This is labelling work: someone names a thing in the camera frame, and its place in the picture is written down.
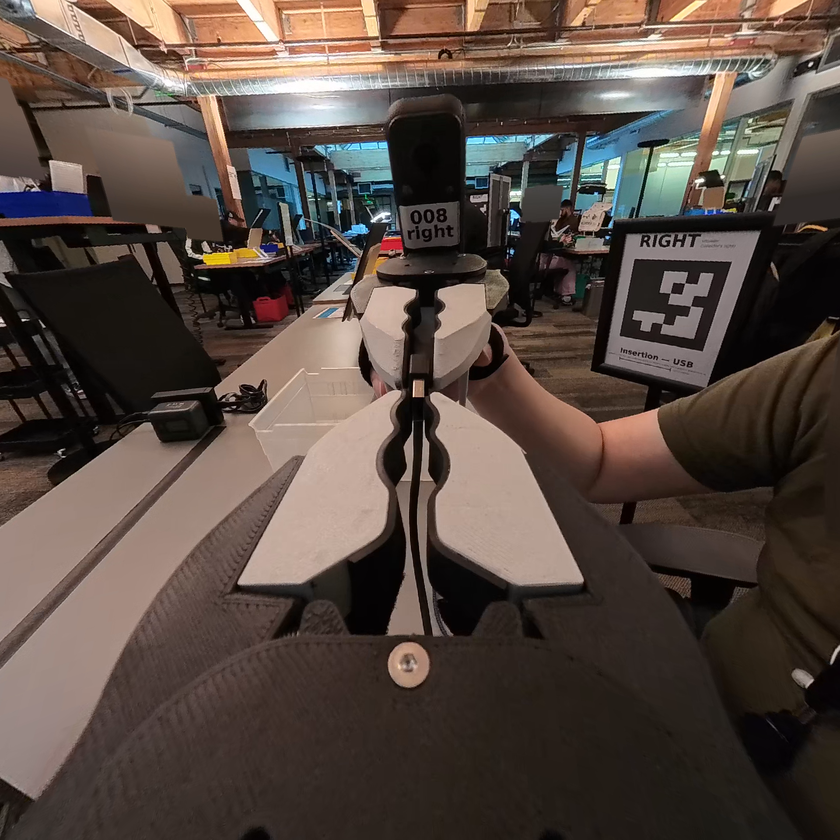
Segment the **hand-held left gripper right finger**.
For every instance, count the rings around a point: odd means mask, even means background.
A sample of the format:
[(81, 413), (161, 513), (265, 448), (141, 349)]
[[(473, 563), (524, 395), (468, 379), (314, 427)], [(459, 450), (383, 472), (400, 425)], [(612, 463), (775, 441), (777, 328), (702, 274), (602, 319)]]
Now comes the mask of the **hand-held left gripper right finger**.
[(444, 395), (429, 407), (430, 557), (511, 599), (581, 592), (583, 574), (521, 448)]

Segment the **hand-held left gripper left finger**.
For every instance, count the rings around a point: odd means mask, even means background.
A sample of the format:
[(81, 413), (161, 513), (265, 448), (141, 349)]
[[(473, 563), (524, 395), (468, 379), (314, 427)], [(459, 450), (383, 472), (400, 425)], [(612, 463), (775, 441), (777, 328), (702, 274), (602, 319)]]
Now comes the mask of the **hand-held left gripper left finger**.
[(308, 601), (396, 599), (402, 399), (400, 392), (375, 399), (310, 448), (238, 578), (240, 589)]

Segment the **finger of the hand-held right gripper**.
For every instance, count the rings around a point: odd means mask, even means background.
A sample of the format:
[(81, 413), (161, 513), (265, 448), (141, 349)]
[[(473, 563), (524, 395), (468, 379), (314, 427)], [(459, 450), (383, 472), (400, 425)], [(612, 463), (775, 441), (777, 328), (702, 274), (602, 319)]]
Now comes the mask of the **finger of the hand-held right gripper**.
[(443, 391), (469, 372), (490, 336), (484, 284), (460, 283), (435, 291), (431, 391)]
[(417, 291), (408, 287), (373, 289), (360, 320), (363, 344), (371, 369), (394, 391), (405, 386), (410, 357), (412, 308)]

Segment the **clear plastic bin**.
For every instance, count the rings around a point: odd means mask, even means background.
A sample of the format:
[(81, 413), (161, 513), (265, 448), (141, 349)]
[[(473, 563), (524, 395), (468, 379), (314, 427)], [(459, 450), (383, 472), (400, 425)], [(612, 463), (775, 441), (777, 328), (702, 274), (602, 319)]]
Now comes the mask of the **clear plastic bin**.
[(290, 459), (306, 456), (331, 430), (374, 400), (372, 388), (357, 368), (299, 370), (249, 426), (273, 471)]

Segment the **person's right forearm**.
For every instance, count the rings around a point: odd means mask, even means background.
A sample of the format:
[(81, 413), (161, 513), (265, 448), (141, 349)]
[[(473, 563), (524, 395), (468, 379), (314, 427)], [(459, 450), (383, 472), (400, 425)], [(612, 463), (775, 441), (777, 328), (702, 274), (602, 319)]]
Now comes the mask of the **person's right forearm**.
[(518, 378), (527, 451), (549, 456), (588, 500), (662, 498), (695, 485), (667, 447), (658, 411), (596, 423), (530, 374)]

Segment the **person's right hand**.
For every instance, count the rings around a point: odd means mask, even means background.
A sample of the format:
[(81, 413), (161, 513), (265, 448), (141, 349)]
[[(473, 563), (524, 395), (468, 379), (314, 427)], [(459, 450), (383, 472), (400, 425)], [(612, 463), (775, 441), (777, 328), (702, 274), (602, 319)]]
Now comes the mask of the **person's right hand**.
[(527, 396), (534, 385), (507, 344), (488, 344), (469, 369), (468, 399), (479, 415), (490, 418), (507, 404)]

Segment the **thin dark board stand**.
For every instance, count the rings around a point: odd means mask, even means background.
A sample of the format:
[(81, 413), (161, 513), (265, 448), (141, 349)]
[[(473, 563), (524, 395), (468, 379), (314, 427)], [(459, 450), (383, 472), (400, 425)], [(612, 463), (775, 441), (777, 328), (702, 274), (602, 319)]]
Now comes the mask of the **thin dark board stand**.
[(380, 254), (382, 240), (389, 228), (388, 226), (389, 223), (387, 222), (371, 224), (353, 276), (353, 287), (358, 285), (363, 278), (374, 272), (375, 262)]

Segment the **black power adapter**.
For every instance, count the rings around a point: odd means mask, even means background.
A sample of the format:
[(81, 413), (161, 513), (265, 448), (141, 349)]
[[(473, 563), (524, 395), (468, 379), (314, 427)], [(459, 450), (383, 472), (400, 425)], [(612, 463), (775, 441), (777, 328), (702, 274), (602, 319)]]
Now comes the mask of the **black power adapter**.
[(213, 427), (225, 425), (227, 414), (256, 414), (268, 403), (266, 379), (242, 384), (237, 392), (217, 395), (213, 387), (158, 392), (140, 421), (152, 425), (160, 441), (200, 439)]

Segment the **grey office chair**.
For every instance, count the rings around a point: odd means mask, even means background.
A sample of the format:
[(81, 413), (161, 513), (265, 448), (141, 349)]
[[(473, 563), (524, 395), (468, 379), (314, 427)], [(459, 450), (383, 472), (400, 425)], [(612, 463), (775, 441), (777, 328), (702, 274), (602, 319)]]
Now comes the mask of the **grey office chair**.
[(690, 581), (692, 603), (722, 610), (738, 588), (757, 584), (763, 543), (739, 534), (676, 524), (624, 524), (624, 538), (657, 573)]

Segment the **framed tag sign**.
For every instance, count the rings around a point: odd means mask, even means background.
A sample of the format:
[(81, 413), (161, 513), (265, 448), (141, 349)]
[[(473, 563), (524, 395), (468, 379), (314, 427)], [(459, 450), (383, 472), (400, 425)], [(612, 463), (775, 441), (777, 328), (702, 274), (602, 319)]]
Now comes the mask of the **framed tag sign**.
[(615, 222), (592, 371), (678, 394), (722, 378), (780, 234), (767, 212)]

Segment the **black floor lamp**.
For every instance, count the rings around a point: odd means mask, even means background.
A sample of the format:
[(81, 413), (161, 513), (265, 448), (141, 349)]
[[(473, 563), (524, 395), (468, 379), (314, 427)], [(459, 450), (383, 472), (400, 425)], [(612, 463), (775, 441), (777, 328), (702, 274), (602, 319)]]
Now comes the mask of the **black floor lamp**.
[(665, 138), (665, 139), (654, 139), (654, 140), (640, 141), (637, 144), (637, 147), (638, 147), (639, 150), (646, 150), (647, 151), (647, 159), (646, 159), (646, 162), (645, 162), (645, 168), (644, 168), (642, 183), (640, 185), (639, 194), (638, 194), (638, 197), (637, 197), (635, 218), (641, 217), (642, 206), (643, 206), (643, 203), (644, 203), (644, 196), (645, 196), (645, 193), (646, 193), (648, 177), (649, 177), (649, 173), (650, 173), (650, 170), (651, 170), (651, 165), (652, 165), (655, 150), (661, 148), (664, 145), (667, 145), (668, 143), (669, 143), (669, 139)]

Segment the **black office chair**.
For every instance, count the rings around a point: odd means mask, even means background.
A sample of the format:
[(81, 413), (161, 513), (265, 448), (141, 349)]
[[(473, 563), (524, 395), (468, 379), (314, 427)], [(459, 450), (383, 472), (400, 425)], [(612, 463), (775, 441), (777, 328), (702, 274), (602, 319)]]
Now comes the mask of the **black office chair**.
[(10, 284), (126, 414), (158, 392), (215, 387), (217, 366), (133, 257), (12, 274)]

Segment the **wooden standing desk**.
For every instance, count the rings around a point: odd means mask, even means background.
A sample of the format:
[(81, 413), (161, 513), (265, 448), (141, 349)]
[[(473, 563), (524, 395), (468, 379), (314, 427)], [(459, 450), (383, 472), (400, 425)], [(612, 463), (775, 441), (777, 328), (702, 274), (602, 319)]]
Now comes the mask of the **wooden standing desk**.
[(183, 228), (119, 222), (110, 217), (22, 217), (1, 220), (1, 241), (8, 247), (15, 265), (24, 272), (38, 270), (31, 254), (32, 242), (50, 237), (59, 237), (69, 247), (79, 248), (141, 245), (161, 296), (176, 315), (181, 315), (157, 246), (160, 243), (185, 243), (186, 231)]

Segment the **blue storage bin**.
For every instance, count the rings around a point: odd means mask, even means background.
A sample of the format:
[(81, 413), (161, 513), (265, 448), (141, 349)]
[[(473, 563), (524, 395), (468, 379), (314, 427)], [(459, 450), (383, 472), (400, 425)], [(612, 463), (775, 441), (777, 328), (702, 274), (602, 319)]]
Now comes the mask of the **blue storage bin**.
[(92, 217), (85, 193), (1, 192), (1, 215), (6, 218)]

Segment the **silver air duct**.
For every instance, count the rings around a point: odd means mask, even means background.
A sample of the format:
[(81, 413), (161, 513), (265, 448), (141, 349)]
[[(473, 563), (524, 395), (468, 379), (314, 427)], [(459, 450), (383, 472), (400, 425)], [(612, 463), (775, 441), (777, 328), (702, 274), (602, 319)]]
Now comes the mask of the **silver air duct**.
[(329, 56), (325, 66), (305, 56), (293, 56), (268, 67), (251, 64), (221, 70), (174, 70), (143, 57), (124, 37), (70, 2), (2, 2), (2, 20), (129, 84), (187, 97), (648, 80), (727, 72), (759, 79), (778, 62), (774, 55), (629, 61), (598, 56), (594, 61), (580, 61), (576, 57), (512, 55), (506, 50), (495, 63), (437, 57), (403, 60), (399, 56), (377, 69), (364, 55), (362, 61), (351, 63)]

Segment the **wooden post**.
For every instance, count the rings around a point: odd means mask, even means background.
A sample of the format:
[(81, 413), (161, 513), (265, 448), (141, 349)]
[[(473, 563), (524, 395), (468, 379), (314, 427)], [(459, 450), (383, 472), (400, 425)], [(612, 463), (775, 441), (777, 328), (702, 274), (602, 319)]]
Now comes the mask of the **wooden post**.
[(197, 98), (197, 102), (203, 116), (205, 131), (211, 147), (213, 161), (216, 165), (226, 210), (234, 215), (233, 225), (245, 228), (245, 212), (241, 200), (238, 176), (230, 158), (218, 97), (202, 96)]

